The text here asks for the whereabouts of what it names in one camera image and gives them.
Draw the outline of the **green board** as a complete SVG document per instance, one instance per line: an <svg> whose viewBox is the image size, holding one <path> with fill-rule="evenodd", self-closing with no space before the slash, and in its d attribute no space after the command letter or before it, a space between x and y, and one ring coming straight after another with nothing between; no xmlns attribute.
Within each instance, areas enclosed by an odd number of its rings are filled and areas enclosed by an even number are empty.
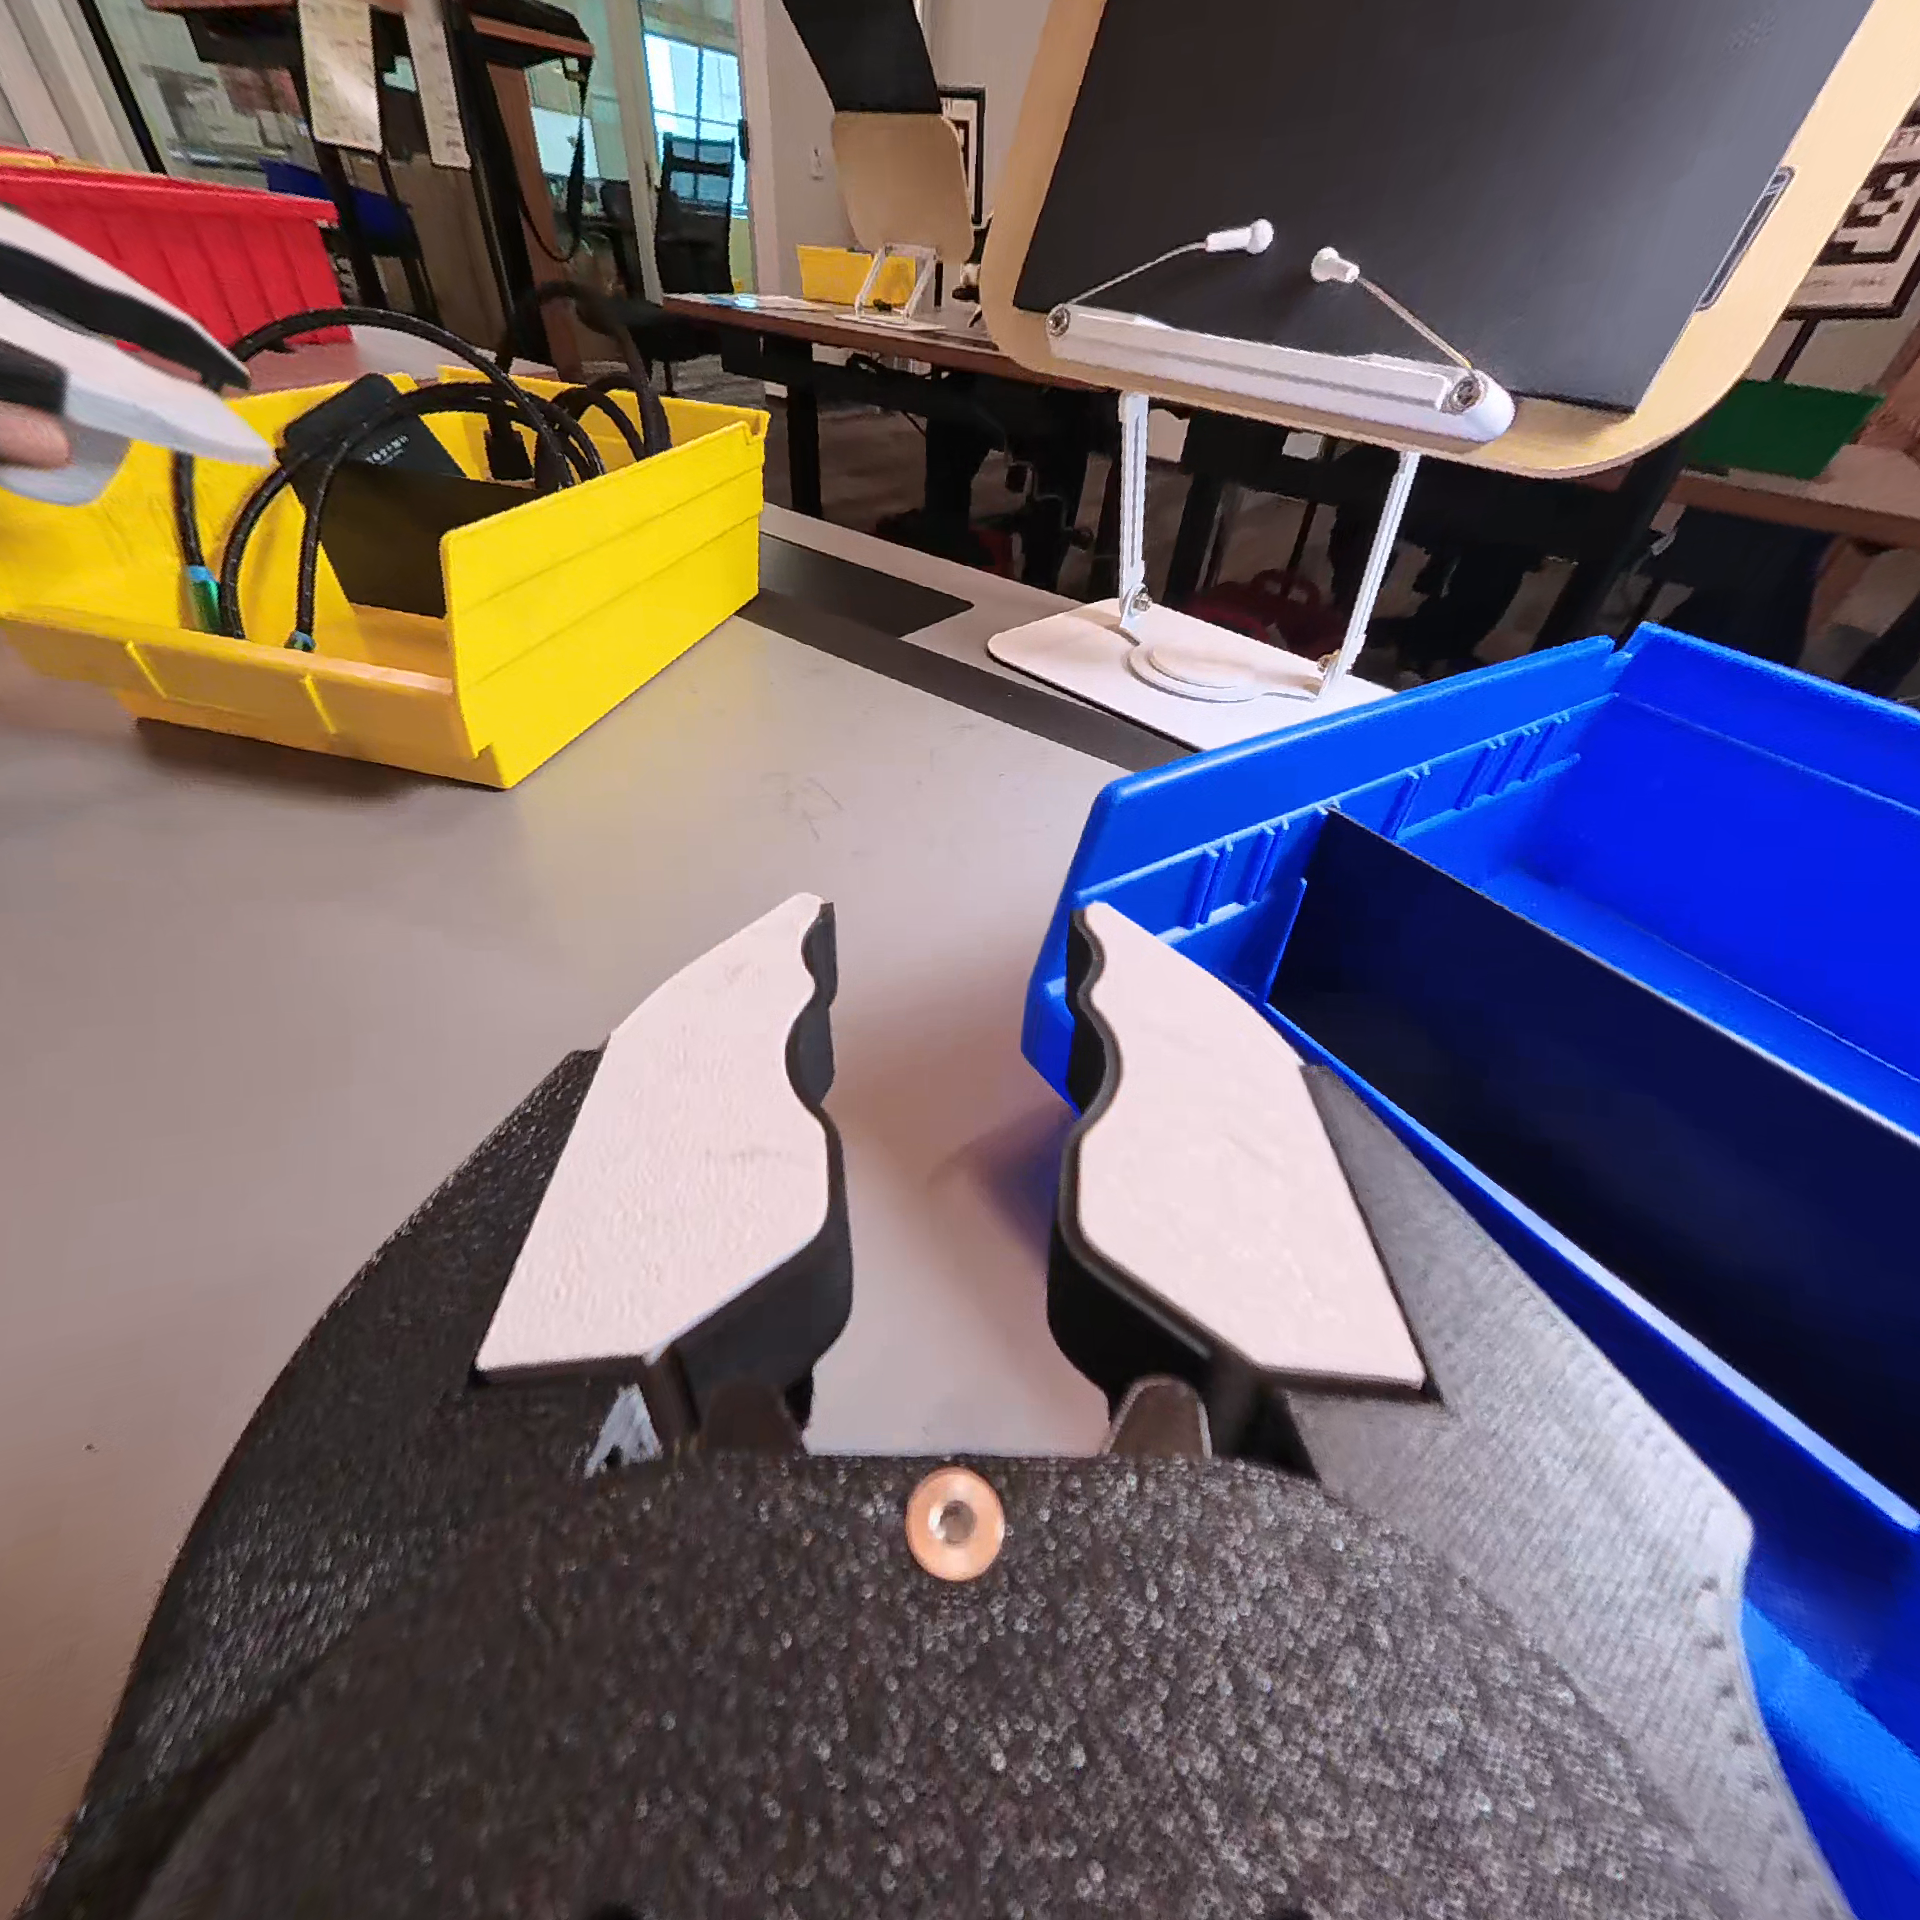
<svg viewBox="0 0 1920 1920"><path fill-rule="evenodd" d="M1882 406L1870 387L1740 379L1685 438L1685 465L1808 482Z"/></svg>

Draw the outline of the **black bin divider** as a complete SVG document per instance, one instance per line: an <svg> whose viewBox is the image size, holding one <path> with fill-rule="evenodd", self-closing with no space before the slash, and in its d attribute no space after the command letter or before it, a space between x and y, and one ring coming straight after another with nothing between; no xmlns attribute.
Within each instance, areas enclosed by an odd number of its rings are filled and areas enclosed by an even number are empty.
<svg viewBox="0 0 1920 1920"><path fill-rule="evenodd" d="M489 475L353 461L327 490L319 552L351 605L443 617L443 536L525 507L531 496L531 487Z"/></svg>

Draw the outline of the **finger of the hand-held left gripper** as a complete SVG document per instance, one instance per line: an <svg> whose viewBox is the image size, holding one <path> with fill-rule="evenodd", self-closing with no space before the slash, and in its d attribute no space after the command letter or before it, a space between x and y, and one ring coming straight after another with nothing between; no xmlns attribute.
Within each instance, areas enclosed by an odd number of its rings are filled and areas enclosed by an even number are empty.
<svg viewBox="0 0 1920 1920"><path fill-rule="evenodd" d="M2 465L7 494L46 507L94 501L135 444L214 463L275 463L275 447L219 395L13 301L2 301L2 401L67 424L70 465Z"/></svg>
<svg viewBox="0 0 1920 1920"><path fill-rule="evenodd" d="M195 315L13 205L2 205L2 301L94 340L145 348L210 387L251 387L241 359Z"/></svg>

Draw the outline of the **black office chair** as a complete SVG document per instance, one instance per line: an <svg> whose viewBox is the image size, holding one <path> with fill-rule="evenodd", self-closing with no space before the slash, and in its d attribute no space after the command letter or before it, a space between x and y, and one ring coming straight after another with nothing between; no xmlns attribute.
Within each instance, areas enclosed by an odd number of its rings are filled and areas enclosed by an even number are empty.
<svg viewBox="0 0 1920 1920"><path fill-rule="evenodd" d="M658 271L662 292L733 297L733 176L737 143L667 131L661 138Z"/></svg>

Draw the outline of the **black wood-edged board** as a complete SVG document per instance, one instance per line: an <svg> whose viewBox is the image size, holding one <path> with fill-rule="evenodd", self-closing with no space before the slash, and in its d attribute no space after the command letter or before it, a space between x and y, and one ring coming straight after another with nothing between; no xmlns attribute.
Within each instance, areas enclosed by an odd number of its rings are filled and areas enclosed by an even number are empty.
<svg viewBox="0 0 1920 1920"><path fill-rule="evenodd" d="M831 152L858 248L962 268L972 195L916 3L783 3L831 95Z"/></svg>
<svg viewBox="0 0 1920 1920"><path fill-rule="evenodd" d="M980 292L1026 367L1106 387L1059 302L1469 364L1514 424L1422 450L1587 475L1732 390L1910 103L1918 3L1052 3ZM1265 253L1204 252L1261 216Z"/></svg>

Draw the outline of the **tall standing desk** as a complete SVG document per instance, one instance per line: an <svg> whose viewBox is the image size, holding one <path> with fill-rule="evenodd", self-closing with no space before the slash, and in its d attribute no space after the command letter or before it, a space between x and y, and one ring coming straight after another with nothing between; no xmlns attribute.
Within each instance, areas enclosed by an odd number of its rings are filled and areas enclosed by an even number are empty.
<svg viewBox="0 0 1920 1920"><path fill-rule="evenodd" d="M581 323L537 308L565 278L563 217L542 174L531 72L551 69L589 103L593 44L556 3L147 3L173 17L215 69L285 78L310 169L351 231L362 297L372 268L353 186L411 211L438 323L480 346L581 373ZM378 263L388 308L408 302Z"/></svg>

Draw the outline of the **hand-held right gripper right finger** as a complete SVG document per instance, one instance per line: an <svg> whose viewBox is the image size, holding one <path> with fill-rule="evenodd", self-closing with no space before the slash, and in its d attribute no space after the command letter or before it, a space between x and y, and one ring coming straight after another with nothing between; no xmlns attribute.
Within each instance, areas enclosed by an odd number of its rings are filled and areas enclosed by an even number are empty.
<svg viewBox="0 0 1920 1920"><path fill-rule="evenodd" d="M1227 983L1086 904L1068 923L1076 1125L1045 1311L1106 1396L1422 1396L1427 1363L1310 1063Z"/></svg>

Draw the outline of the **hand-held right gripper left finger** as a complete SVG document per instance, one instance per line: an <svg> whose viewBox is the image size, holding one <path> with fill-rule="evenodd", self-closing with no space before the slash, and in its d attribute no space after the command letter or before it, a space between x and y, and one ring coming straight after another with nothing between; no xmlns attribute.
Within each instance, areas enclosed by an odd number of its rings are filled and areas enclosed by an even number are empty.
<svg viewBox="0 0 1920 1920"><path fill-rule="evenodd" d="M494 1318L483 1383L603 1379L658 1436L802 1436L851 1318L836 909L795 893L608 1038Z"/></svg>

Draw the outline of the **red storage tote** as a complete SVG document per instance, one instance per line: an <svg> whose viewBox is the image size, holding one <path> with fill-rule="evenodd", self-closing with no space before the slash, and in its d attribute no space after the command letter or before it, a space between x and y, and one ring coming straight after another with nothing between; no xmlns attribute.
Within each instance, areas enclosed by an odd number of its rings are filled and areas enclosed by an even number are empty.
<svg viewBox="0 0 1920 1920"><path fill-rule="evenodd" d="M1218 581L1180 600L1180 609L1305 658L1335 655L1350 624L1325 588L1288 568L1265 568L1250 581Z"/></svg>

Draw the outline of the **yellow plastic bin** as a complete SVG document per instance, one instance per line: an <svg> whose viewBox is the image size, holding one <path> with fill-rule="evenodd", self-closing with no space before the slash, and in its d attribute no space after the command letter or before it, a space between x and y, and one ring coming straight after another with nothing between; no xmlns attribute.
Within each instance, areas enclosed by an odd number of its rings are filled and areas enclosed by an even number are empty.
<svg viewBox="0 0 1920 1920"><path fill-rule="evenodd" d="M813 302L832 308L872 308L872 311L905 311L916 297L916 283L922 263L908 252L889 252L878 280L869 283L874 268L872 252L857 248L832 248L832 243L796 243L795 248L796 271L799 271L799 297Z"/></svg>
<svg viewBox="0 0 1920 1920"><path fill-rule="evenodd" d="M477 373L392 406L468 475L531 501L446 531L443 617L347 600L282 465L282 429L341 386L241 397L277 463L132 447L84 507L2 496L2 636L37 671L138 719L509 791L758 593L766 413L667 397L641 453L633 395L550 424L563 461Z"/></svg>

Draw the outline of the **brown standing desk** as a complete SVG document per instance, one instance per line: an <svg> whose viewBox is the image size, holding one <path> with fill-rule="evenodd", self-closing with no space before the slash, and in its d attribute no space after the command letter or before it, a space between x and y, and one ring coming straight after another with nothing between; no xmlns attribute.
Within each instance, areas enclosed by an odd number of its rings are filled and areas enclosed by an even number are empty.
<svg viewBox="0 0 1920 1920"><path fill-rule="evenodd" d="M766 302L758 297L670 297L667 312L718 335L733 376L783 387L788 490L802 515L824 515L819 409L836 406L918 419L935 438L935 478L918 509L918 548L962 566L996 552L972 520L972 475L957 475L953 444L998 450L1028 465L1035 494L1010 513L1023 552L1023 581L1059 592L1079 536L1079 509L1095 453L1117 461L1117 395L1080 382L1045 382L993 348L980 328L910 333L840 311ZM1506 546L1527 562L1571 562L1571 585L1546 619L1546 643L1575 636L1597 613L1651 536L1655 520L1719 515L1740 537L1792 536L1806 548L1847 542L1867 556L1918 552L1918 461L1877 447L1839 450L1847 471L1832 487L1866 494L1823 496L1818 482L1786 490L1761 478L1710 475L1692 465L1683 439L1587 475L1514 475L1469 463L1427 461L1413 475L1403 537L1417 548ZM1329 507L1355 537L1369 537L1384 501L1390 456L1335 444L1331 461L1285 453L1276 424L1198 412L1190 420L1183 471L1190 501L1166 571L1166 597L1198 592L1198 566L1227 487Z"/></svg>

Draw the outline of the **cart with blue bins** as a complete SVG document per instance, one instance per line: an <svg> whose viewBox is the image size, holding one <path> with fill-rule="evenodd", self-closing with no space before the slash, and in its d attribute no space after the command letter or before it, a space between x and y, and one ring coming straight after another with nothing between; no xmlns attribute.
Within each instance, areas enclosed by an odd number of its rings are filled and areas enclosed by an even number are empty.
<svg viewBox="0 0 1920 1920"><path fill-rule="evenodd" d="M341 209L333 205L333 188L327 186L325 174L306 169L295 160L266 160L261 162L266 181L270 193L289 198L315 198L331 209L333 225L325 229L325 243L341 283L341 292L351 302L362 301L362 280L357 275L357 253L351 248L351 231L341 222ZM362 235L366 263L372 268L372 308L388 308L388 286L378 263L395 263L411 302L411 312L421 318L438 318L438 301L432 278L425 271L425 253L417 243L417 229L404 203L392 193L376 193L366 186L353 186L353 216L357 231Z"/></svg>

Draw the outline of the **red ribbed bin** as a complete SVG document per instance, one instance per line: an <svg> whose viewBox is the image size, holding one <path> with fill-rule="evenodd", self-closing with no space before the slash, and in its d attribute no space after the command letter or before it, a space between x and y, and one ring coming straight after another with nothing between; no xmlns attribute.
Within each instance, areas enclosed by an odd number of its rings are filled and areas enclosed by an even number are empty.
<svg viewBox="0 0 1920 1920"><path fill-rule="evenodd" d="M333 205L2 151L2 203L121 268L223 342L341 302Z"/></svg>

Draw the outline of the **blue plastic bin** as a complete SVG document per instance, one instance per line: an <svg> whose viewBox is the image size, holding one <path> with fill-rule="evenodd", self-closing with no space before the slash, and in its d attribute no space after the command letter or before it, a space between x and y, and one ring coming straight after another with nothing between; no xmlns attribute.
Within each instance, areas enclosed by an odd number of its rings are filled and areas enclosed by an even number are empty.
<svg viewBox="0 0 1920 1920"><path fill-rule="evenodd" d="M1918 1500L1649 1309L1270 1001L1342 814L1918 1140L1918 710L1638 628L1174 760L1091 807L1023 1050L1068 1096L1106 902L1331 1067L1753 1522L1763 1720L1857 1917L1918 1917Z"/></svg>

